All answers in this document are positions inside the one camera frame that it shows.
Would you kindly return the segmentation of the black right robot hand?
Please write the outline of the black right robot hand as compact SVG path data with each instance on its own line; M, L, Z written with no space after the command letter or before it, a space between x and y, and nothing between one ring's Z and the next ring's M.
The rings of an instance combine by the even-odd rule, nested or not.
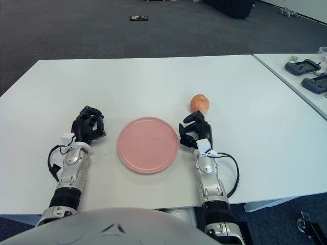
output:
M204 115L199 111L195 111L188 115L184 120L184 127L179 124L180 143L189 148L197 149L197 140L207 139L213 149L213 137L211 125L205 120Z

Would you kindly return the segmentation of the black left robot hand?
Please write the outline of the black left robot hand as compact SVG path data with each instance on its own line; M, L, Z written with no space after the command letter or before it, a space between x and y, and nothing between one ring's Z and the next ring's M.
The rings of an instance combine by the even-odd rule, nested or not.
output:
M93 140L105 137L103 118L100 110L85 106L72 124L71 133L75 135L75 141L90 145Z

